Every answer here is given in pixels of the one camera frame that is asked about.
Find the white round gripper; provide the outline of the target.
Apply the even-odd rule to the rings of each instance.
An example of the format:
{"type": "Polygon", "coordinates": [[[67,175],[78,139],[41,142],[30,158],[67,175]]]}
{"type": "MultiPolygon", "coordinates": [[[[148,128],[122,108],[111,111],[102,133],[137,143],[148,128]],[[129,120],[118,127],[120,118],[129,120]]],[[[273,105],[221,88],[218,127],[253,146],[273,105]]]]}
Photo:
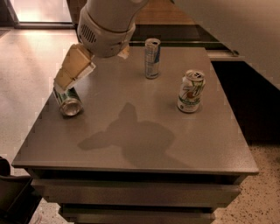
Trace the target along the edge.
{"type": "Polygon", "coordinates": [[[65,93],[95,70],[93,55],[109,58],[118,54],[127,59],[128,43],[136,29],[135,4],[86,4],[80,11],[78,35],[82,44],[69,48],[54,78],[53,87],[65,93]]]}

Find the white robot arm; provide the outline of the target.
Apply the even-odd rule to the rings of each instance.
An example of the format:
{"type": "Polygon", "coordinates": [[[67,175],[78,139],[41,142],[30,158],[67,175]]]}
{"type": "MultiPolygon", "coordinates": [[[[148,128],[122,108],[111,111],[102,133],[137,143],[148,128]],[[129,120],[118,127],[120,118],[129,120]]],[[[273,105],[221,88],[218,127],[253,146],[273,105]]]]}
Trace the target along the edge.
{"type": "Polygon", "coordinates": [[[110,58],[129,44],[138,12],[149,0],[87,0],[80,10],[79,44],[70,46],[53,87],[65,93],[95,69],[93,57],[110,58]]]}

